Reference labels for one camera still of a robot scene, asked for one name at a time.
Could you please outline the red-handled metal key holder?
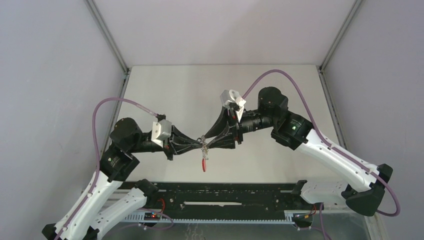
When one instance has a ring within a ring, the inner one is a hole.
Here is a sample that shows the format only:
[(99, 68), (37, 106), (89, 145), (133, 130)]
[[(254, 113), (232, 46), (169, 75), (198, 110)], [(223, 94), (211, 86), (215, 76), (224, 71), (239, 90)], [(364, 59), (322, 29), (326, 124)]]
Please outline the red-handled metal key holder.
[(205, 173), (207, 170), (207, 160), (208, 160), (208, 143), (207, 143), (207, 139), (204, 135), (202, 135), (198, 141), (201, 143), (202, 147), (201, 147), (201, 151), (202, 151), (202, 160), (201, 160), (201, 167), (202, 167), (202, 171)]

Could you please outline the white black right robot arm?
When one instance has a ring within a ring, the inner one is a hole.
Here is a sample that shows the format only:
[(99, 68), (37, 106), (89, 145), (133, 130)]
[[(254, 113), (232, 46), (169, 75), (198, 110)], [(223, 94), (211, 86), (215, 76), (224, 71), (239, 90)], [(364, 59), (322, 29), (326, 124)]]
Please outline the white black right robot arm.
[(393, 173), (389, 165), (368, 163), (326, 138), (311, 121), (289, 111), (288, 98), (276, 87), (259, 91), (255, 110), (245, 110), (245, 100), (235, 90), (225, 90), (220, 98), (220, 115), (200, 138), (203, 155), (210, 149), (234, 149), (244, 134), (271, 128), (278, 144), (313, 157), (342, 178), (339, 182), (300, 180), (290, 196), (295, 208), (340, 204), (367, 217), (378, 211)]

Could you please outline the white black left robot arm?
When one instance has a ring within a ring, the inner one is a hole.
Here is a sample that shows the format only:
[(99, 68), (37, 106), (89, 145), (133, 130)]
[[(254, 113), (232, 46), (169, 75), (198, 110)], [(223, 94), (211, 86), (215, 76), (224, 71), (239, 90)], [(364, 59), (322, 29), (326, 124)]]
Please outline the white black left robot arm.
[(164, 118), (154, 122), (150, 132), (142, 132), (134, 119), (122, 118), (109, 137), (111, 145), (77, 202), (60, 221), (43, 228), (46, 239), (100, 240), (136, 209), (156, 206), (158, 188), (142, 179), (124, 197), (102, 209), (140, 163), (135, 153), (163, 152), (171, 161), (176, 155), (202, 148), (200, 141), (186, 136)]

